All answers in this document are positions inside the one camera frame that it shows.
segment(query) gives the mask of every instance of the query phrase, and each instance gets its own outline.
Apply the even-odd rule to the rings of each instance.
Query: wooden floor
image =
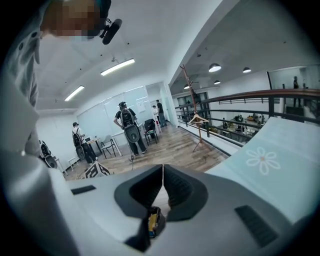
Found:
[[[193,152],[199,139],[182,128],[175,128],[172,125],[162,128],[162,133],[158,135],[159,142],[156,144],[151,140],[151,144],[147,147],[145,154],[139,152],[132,163],[129,161],[131,153],[128,146],[121,147],[123,156],[109,155],[106,152],[106,157],[99,156],[98,162],[105,166],[110,173],[129,172],[133,169],[138,169],[145,165],[155,164],[171,164],[180,167],[185,167],[198,172],[205,172],[208,169],[216,166],[224,161],[227,156],[211,146],[199,145]],[[84,171],[89,165],[82,161],[79,166],[74,168],[74,171],[68,170],[66,180],[76,180],[84,176]],[[153,205],[159,206],[163,215],[167,215],[170,210],[168,206],[168,194],[162,186]]]

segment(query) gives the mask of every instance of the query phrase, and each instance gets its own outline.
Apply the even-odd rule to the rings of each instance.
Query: white ceiling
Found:
[[[222,69],[209,73],[209,65]],[[194,89],[214,87],[252,72],[319,64],[319,54],[291,15],[271,0],[241,0],[209,33],[187,62],[186,70]],[[181,72],[171,85],[171,94],[184,92]]]
[[[109,45],[101,38],[81,41],[46,36],[40,44],[40,65],[36,65],[39,87],[37,109],[77,108],[81,102],[137,74],[164,69],[167,18],[170,0],[114,0],[109,18],[122,19],[122,26]],[[134,58],[135,64],[121,72],[101,76],[100,72]],[[70,102],[64,99],[84,85]]]

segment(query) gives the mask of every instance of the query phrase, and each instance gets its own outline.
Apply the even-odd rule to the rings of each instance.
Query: flower pattern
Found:
[[[269,169],[273,168],[279,170],[280,164],[274,159],[277,158],[275,152],[268,152],[262,147],[258,147],[256,152],[253,150],[247,150],[246,154],[252,158],[249,158],[245,163],[247,166],[253,167],[259,165],[259,171],[262,175],[268,175]]]

